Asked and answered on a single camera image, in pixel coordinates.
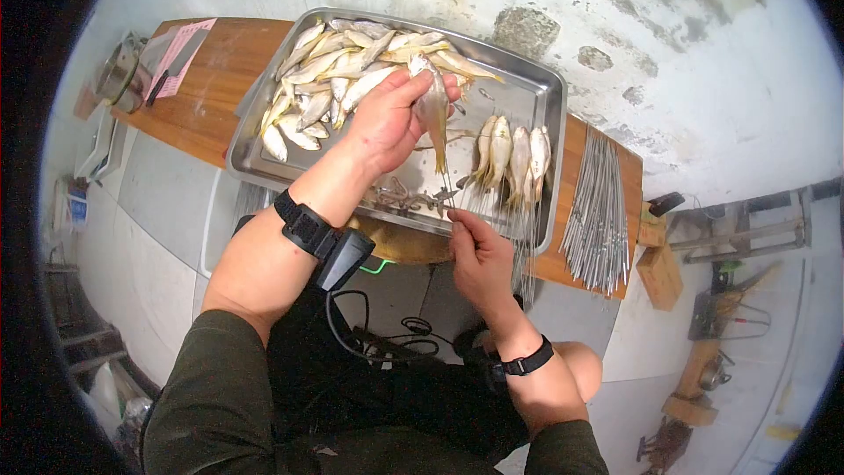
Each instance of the metal pot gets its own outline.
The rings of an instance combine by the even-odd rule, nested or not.
[[[729,375],[724,371],[724,360],[731,365],[735,365],[732,359],[722,351],[718,351],[718,357],[710,361],[703,368],[701,373],[701,388],[704,391],[713,391],[718,385],[723,385],[733,379],[733,375]]]
[[[121,41],[95,75],[94,94],[123,112],[132,113],[143,103],[152,76],[139,62],[141,43],[134,33]]]

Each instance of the knife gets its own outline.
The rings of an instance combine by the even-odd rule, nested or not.
[[[155,101],[155,97],[158,96],[161,89],[164,87],[164,82],[167,80],[168,77],[175,77],[182,73],[182,68],[185,67],[187,61],[191,60],[191,56],[193,56],[193,52],[199,48],[199,45],[203,43],[205,37],[208,35],[207,29],[199,28],[196,30],[191,38],[187,40],[187,43],[179,50],[179,54],[173,59],[170,63],[170,66],[164,70],[164,73],[161,74],[161,77],[158,79],[158,82],[155,83],[155,86],[151,91],[149,91],[149,97],[147,98],[147,106],[152,107],[153,102]]]

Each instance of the bundle of metal skewers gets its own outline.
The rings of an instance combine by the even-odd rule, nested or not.
[[[575,201],[565,225],[565,259],[587,289],[611,296],[629,271],[627,215],[618,153],[607,138],[589,130]]]

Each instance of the right hand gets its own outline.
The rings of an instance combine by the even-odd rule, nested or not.
[[[450,209],[454,284],[483,315],[504,302],[513,303],[510,279],[513,244],[488,223],[462,209]]]

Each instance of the black cable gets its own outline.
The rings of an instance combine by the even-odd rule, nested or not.
[[[383,339],[398,339],[400,337],[411,337],[413,339],[409,339],[406,342],[400,343],[400,347],[409,347],[410,345],[414,344],[427,344],[431,345],[431,350],[426,353],[419,353],[417,356],[408,357],[408,358],[381,358],[379,356],[372,356],[370,354],[366,354],[366,351],[371,347],[369,345],[364,349],[364,352],[361,352],[357,349],[354,349],[349,343],[346,343],[343,340],[343,337],[337,330],[337,327],[334,325],[334,320],[332,318],[331,312],[331,303],[335,301],[336,298],[340,297],[341,295],[345,295],[347,293],[357,293],[364,298],[364,307],[365,307],[365,317],[364,317],[364,332],[369,332],[369,320],[370,320],[370,305],[369,305],[369,296],[366,293],[360,290],[343,290],[342,292],[329,292],[325,298],[325,314],[328,319],[328,328],[331,329],[331,333],[334,335],[334,339],[337,340],[337,343],[340,343],[340,346],[346,349],[347,352],[357,356],[358,358],[364,358],[368,361],[377,363],[377,364],[384,364],[384,363],[392,363],[392,362],[412,362],[412,361],[419,361],[420,359],[428,359],[436,356],[436,354],[440,351],[440,345],[433,339],[429,339],[426,337],[416,337],[416,336],[433,336],[449,345],[454,346],[454,343],[448,341],[445,337],[440,336],[439,334],[435,334],[433,332],[433,327],[431,324],[415,315],[410,315],[402,319],[401,323],[402,326],[410,331],[409,334],[398,334],[395,336],[388,336],[384,337]]]

